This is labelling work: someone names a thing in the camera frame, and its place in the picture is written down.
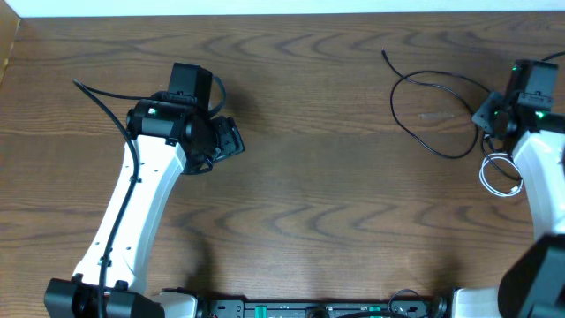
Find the black mount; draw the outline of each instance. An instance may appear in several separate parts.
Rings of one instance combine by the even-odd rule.
[[[545,235],[502,278],[504,318],[565,317],[565,234]]]
[[[169,91],[129,110],[127,131],[133,139],[143,134],[162,137],[171,146],[180,143],[186,154],[184,174],[210,172],[215,163],[244,152],[233,118],[212,118],[217,111],[208,110],[212,80],[212,73],[199,65],[175,63]]]
[[[485,133],[503,140],[508,153],[525,132],[565,133],[565,117],[551,112],[557,71],[556,64],[516,60],[506,94],[492,92],[472,121]]]

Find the black cable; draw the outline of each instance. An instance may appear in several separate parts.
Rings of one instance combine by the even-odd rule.
[[[223,86],[222,80],[217,76],[213,76],[212,78],[214,79],[216,84],[218,84],[220,91],[222,91],[222,101],[219,102],[214,108],[208,111],[208,116],[210,118],[214,117],[217,113],[220,112],[220,110],[222,110],[223,105],[226,104],[226,99],[228,98],[228,93],[226,93],[226,87]]]
[[[106,243],[106,247],[104,248],[104,254],[101,258],[100,264],[100,277],[98,280],[98,317],[104,318],[106,316],[106,308],[104,307],[104,287],[106,285],[106,271],[108,270],[108,263],[109,263],[109,253],[114,243],[114,238],[116,237],[117,229],[120,226],[120,222],[122,221],[122,217],[125,213],[125,208],[127,208],[127,204],[132,197],[133,188],[135,184],[138,183],[139,178],[139,158],[138,154],[133,146],[132,137],[130,134],[125,130],[124,126],[120,123],[120,121],[116,118],[116,116],[112,113],[111,110],[104,105],[96,96],[94,96],[91,92],[89,87],[85,87],[76,79],[73,81],[74,85],[76,85],[82,93],[84,93],[88,98],[90,98],[93,102],[95,102],[100,108],[109,116],[109,118],[114,122],[117,129],[122,133],[124,136],[125,142],[127,143],[128,148],[132,152],[132,160],[133,160],[133,175],[130,178],[130,186],[127,188],[127,192],[124,197],[124,201],[122,202],[122,206],[120,207],[119,211],[117,212],[116,221],[112,226],[112,230],[108,235],[108,242]]]
[[[554,59],[554,58],[557,58],[557,57],[563,57],[563,56],[565,56],[565,51],[563,51],[563,52],[557,52],[557,53],[554,53],[554,54],[552,54],[552,55],[550,55],[550,56],[548,56],[548,57],[544,57],[544,58],[541,59],[541,61],[542,61],[542,62],[547,62],[547,61],[549,61],[549,60],[551,60],[551,59]]]
[[[485,155],[485,157],[486,157],[486,159],[488,160],[488,162],[489,162],[498,172],[500,172],[504,177],[509,178],[509,179],[511,179],[511,180],[514,180],[514,181],[518,181],[518,182],[522,181],[522,178],[521,178],[521,177],[515,177],[515,176],[512,176],[512,175],[508,174],[505,170],[503,170],[503,169],[502,169],[501,167],[499,167],[496,163],[494,163],[494,161],[491,159],[490,155],[488,155],[488,154],[486,153],[486,150],[485,150],[485,141],[486,141],[486,138],[485,138],[485,136],[486,136],[486,135],[483,133],[483,140],[482,140],[481,143],[480,143],[480,149],[483,151],[483,155]]]
[[[142,100],[142,99],[150,99],[149,97],[142,97],[142,96],[128,96],[128,95],[119,95],[119,94],[114,94],[114,93],[108,93],[108,92],[104,92],[101,91],[100,89],[96,89],[96,88],[92,88],[92,87],[88,87],[82,83],[79,82],[79,84],[86,88],[88,91],[92,92],[92,93],[97,93],[100,95],[104,95],[104,96],[108,96],[108,97],[114,97],[114,98],[118,98],[118,99],[126,99],[126,100],[133,100],[133,101],[138,101],[138,100]]]
[[[410,79],[411,76],[417,75],[417,74],[422,74],[422,73],[432,73],[432,74],[440,74],[440,75],[447,75],[447,76],[452,76],[452,77],[456,77],[462,80],[466,80],[480,88],[482,88],[483,90],[485,90],[488,94],[490,94],[490,90],[488,88],[486,88],[485,86],[483,86],[482,84],[478,83],[476,80],[473,79],[469,79],[466,76],[463,76],[461,74],[457,74],[457,73],[453,73],[453,72],[442,72],[442,71],[417,71],[417,72],[411,72],[408,75],[402,75],[399,71],[396,70],[396,68],[390,63],[390,61],[388,60],[388,56],[387,56],[387,52],[385,50],[383,50],[382,52],[382,56],[384,57],[385,61],[387,62],[388,66],[390,67],[390,69],[396,73],[396,75],[400,76],[400,79],[394,84],[394,86],[392,87],[391,91],[390,91],[390,110],[392,112],[392,117],[395,119],[396,123],[403,128],[410,136],[412,136],[415,140],[417,140],[422,146],[424,146],[426,149],[428,149],[429,151],[431,151],[432,153],[442,157],[442,158],[447,158],[447,159],[459,159],[459,158],[463,158],[466,155],[468,155],[473,148],[475,147],[475,145],[477,144],[477,140],[478,140],[478,127],[475,125],[475,137],[473,139],[473,142],[471,143],[471,146],[462,154],[460,155],[444,155],[442,153],[440,153],[439,151],[431,148],[430,146],[428,146],[423,140],[421,140],[414,132],[411,132],[408,128],[406,128],[396,117],[395,114],[395,106],[393,103],[394,100],[394,95],[395,95],[395,90],[396,87],[398,87],[398,85],[400,83],[402,83],[403,81],[408,81],[412,84],[417,84],[417,85],[422,85],[422,86],[427,86],[427,87],[437,87],[440,89],[443,89],[445,91],[450,92],[453,96],[455,96],[464,106],[465,108],[469,111],[469,113],[472,115],[473,114],[473,110],[471,109],[471,106],[469,106],[469,103],[467,103],[462,96],[460,96],[458,93],[454,92],[451,88],[449,87],[445,87],[443,85],[440,84],[433,84],[433,83],[424,83],[424,82],[420,82],[420,81],[416,81],[414,79]]]

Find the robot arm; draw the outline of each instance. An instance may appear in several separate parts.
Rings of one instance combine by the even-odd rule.
[[[168,92],[140,100],[127,115],[127,132],[139,158],[139,178],[117,230],[104,286],[107,316],[193,318],[196,299],[165,291],[153,300],[147,288],[149,256],[170,191],[181,174],[197,175],[245,151],[232,118],[208,111],[212,73],[175,64]],[[131,183],[132,153],[126,145],[122,170],[102,224],[72,280],[52,279],[45,306],[52,317],[91,317],[97,313],[101,256]]]
[[[565,117],[551,112],[556,78],[555,64],[518,60],[506,95],[492,93],[473,116],[520,170],[536,244],[500,286],[456,291],[454,318],[565,316]]]
[[[140,135],[134,141],[141,166],[140,182],[135,186],[110,253],[111,264],[106,275],[106,287],[118,281],[129,291],[143,294],[147,288],[147,266],[165,203],[170,190],[186,164],[180,144],[169,146],[164,138]],[[98,284],[100,258],[116,220],[132,176],[132,155],[125,146],[124,163],[110,199],[102,224],[73,276],[81,275],[84,284]]]
[[[513,152],[524,180],[533,220],[534,239],[565,234],[565,133],[525,132]]]

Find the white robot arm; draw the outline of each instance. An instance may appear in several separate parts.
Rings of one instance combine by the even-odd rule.
[[[565,301],[565,119],[551,113],[557,66],[518,60],[512,70],[506,96],[489,96],[473,121],[503,140],[512,154],[537,243],[500,286],[456,291],[453,318],[565,315],[560,305]]]

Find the table surface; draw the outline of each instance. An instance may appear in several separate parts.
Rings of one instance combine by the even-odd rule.
[[[515,59],[564,42],[556,12],[26,19],[0,88],[0,315],[46,314],[47,283],[71,277],[117,180],[124,141],[72,79],[150,95],[174,62],[222,78],[222,114],[247,150],[177,181],[147,294],[380,299],[496,285],[532,244],[525,193],[488,193],[478,147],[442,159],[397,126],[388,98],[398,78],[380,50],[400,72],[460,72],[502,91]],[[486,97],[458,79],[422,79],[474,109]],[[563,76],[554,97],[563,112]],[[103,100],[119,118],[135,105]],[[440,151],[472,142],[451,95],[402,84],[395,102]]]

